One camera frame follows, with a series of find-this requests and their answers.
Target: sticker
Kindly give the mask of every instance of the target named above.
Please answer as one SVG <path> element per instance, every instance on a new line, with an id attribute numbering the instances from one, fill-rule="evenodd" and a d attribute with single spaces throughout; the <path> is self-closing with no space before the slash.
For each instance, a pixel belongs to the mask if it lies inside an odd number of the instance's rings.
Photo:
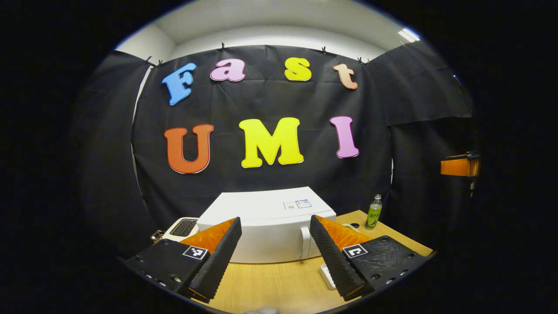
<path id="1" fill-rule="evenodd" d="M 297 210 L 299 208 L 312 207 L 312 204 L 307 199 L 301 199 L 299 201 L 285 202 L 283 203 L 286 210 Z"/>
<path id="2" fill-rule="evenodd" d="M 298 208 L 298 206 L 296 205 L 296 202 L 286 202 L 285 204 L 285 209 L 286 210 L 294 210 L 296 208 Z"/>
<path id="3" fill-rule="evenodd" d="M 360 244 L 347 246 L 346 248 L 343 248 L 343 252 L 345 252 L 345 255 L 349 258 L 361 256 L 368 253 L 368 251 L 366 251 Z"/>
<path id="4" fill-rule="evenodd" d="M 182 255 L 188 256 L 189 258 L 203 259 L 207 252 L 207 249 L 191 246 L 184 253 L 182 253 Z"/>
<path id="5" fill-rule="evenodd" d="M 310 202 L 307 199 L 303 199 L 302 201 L 296 201 L 296 204 L 298 205 L 299 208 L 312 207 L 312 204 L 310 204 Z"/>

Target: white microwave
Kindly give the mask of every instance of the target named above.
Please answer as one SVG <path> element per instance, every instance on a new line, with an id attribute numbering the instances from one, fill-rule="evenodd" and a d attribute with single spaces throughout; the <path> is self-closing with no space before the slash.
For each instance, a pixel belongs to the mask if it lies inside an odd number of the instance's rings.
<path id="1" fill-rule="evenodd" d="M 200 231 L 240 217 L 242 236 L 234 263 L 278 263 L 319 256 L 310 217 L 335 220 L 335 212 L 309 187 L 221 193 L 198 219 Z"/>

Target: microwave label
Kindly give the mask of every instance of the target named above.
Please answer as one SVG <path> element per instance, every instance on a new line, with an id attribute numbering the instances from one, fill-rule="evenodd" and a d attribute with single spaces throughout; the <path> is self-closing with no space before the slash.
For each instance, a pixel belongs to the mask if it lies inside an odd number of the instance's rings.
<path id="1" fill-rule="evenodd" d="M 283 203 L 286 210 L 296 210 L 299 208 L 312 207 L 312 204 L 307 199 Z"/>

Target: table surface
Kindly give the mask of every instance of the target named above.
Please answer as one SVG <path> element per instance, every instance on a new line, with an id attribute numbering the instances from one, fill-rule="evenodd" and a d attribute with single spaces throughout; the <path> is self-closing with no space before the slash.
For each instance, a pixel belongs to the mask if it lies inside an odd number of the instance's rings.
<path id="1" fill-rule="evenodd" d="M 335 221 L 356 222 L 360 224 L 357 230 L 362 234 L 373 239 L 390 236 L 422 256 L 432 252 L 432 249 L 381 222 L 373 230 L 366 230 L 366 217 L 366 213 L 354 211 L 338 216 Z M 322 264 L 324 259 L 321 256 L 273 264 L 229 263 L 215 298 L 207 305 L 235 314 L 255 311 L 264 306 L 274 307 L 280 314 L 308 314 L 330 310 L 356 300 L 345 302 L 337 290 L 328 289 L 320 275 Z"/>

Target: green drink bottle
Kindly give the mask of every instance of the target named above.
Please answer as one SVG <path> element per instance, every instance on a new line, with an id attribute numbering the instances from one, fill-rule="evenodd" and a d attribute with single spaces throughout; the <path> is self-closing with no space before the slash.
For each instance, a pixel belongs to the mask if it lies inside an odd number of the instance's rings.
<path id="1" fill-rule="evenodd" d="M 366 218 L 366 223 L 364 224 L 365 229 L 372 230 L 376 227 L 376 223 L 380 217 L 380 212 L 382 211 L 382 201 L 380 201 L 380 199 L 382 199 L 382 196 L 380 194 L 376 194 L 374 202 L 370 204 L 368 217 Z"/>

